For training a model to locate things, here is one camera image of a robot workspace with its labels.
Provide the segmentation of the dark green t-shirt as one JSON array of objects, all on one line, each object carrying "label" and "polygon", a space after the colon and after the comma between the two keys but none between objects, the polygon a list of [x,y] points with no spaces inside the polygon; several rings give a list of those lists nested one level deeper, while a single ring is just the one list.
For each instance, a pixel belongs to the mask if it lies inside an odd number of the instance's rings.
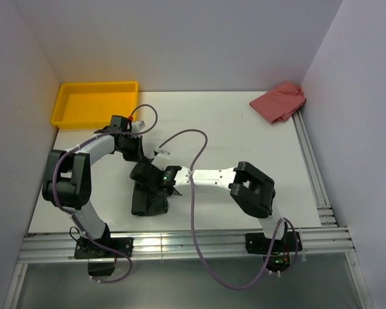
[{"label": "dark green t-shirt", "polygon": [[[145,157],[143,160],[139,160],[138,162],[146,162],[151,164],[152,160]],[[140,217],[159,216],[166,214],[168,209],[169,204],[166,197],[157,196],[151,191],[148,191],[145,187],[134,182],[131,204],[132,215]]]}]

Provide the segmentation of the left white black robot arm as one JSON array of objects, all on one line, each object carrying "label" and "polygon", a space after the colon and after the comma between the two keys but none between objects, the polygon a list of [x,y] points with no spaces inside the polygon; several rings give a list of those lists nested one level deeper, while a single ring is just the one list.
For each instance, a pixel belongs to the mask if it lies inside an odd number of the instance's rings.
[{"label": "left white black robot arm", "polygon": [[111,122],[79,145],[67,150],[49,152],[42,197],[67,214],[80,235],[81,247],[89,247],[98,257],[112,251],[113,242],[107,223],[91,203],[91,166],[115,152],[135,162],[142,154],[143,121],[132,117],[112,116]]}]

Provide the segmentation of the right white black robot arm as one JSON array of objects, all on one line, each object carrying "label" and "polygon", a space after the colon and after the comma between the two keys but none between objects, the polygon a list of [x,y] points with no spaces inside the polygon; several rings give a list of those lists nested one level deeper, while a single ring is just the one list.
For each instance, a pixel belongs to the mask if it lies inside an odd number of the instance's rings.
[{"label": "right white black robot arm", "polygon": [[231,197],[246,215],[258,219],[268,248],[278,251],[288,242],[288,225],[274,202],[275,182],[249,162],[227,169],[193,171],[178,165],[160,169],[138,162],[130,179],[135,181],[132,210],[138,216],[150,209],[148,201],[158,207],[159,201],[166,202],[171,196],[218,194]]}]

